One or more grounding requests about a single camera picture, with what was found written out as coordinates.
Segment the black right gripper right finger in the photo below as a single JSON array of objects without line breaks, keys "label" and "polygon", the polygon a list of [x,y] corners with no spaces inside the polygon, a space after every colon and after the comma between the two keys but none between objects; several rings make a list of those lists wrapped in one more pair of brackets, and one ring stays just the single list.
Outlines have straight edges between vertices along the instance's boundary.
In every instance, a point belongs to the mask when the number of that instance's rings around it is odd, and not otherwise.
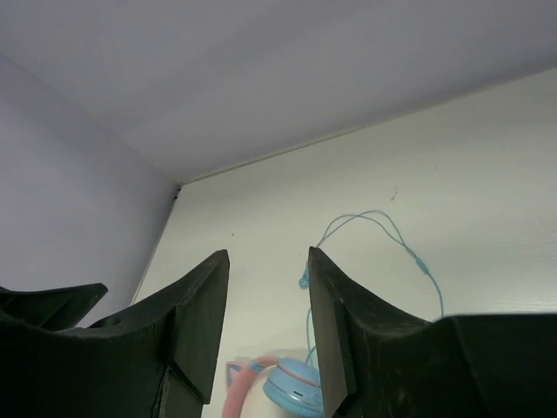
[{"label": "black right gripper right finger", "polygon": [[455,315],[429,322],[308,257],[327,417],[553,417],[556,317]]}]

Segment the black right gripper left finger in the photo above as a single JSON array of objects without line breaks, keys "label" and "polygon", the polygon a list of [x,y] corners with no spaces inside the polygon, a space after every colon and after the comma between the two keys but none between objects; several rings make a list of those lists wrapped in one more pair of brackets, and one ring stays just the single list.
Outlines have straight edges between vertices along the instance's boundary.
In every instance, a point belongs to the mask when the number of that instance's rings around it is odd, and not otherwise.
[{"label": "black right gripper left finger", "polygon": [[230,261],[209,256],[81,327],[103,284],[1,292],[4,417],[198,417],[211,400]]}]

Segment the pink blue cat-ear headphones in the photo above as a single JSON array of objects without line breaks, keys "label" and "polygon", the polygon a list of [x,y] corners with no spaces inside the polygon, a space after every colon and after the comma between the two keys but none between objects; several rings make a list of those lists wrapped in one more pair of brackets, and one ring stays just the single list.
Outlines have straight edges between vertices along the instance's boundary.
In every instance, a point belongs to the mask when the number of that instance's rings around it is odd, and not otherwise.
[{"label": "pink blue cat-ear headphones", "polygon": [[316,368],[290,357],[260,356],[246,363],[226,363],[227,396],[223,417],[241,416],[246,396],[264,371],[269,374],[263,391],[275,405],[299,417],[324,415],[323,391]]}]

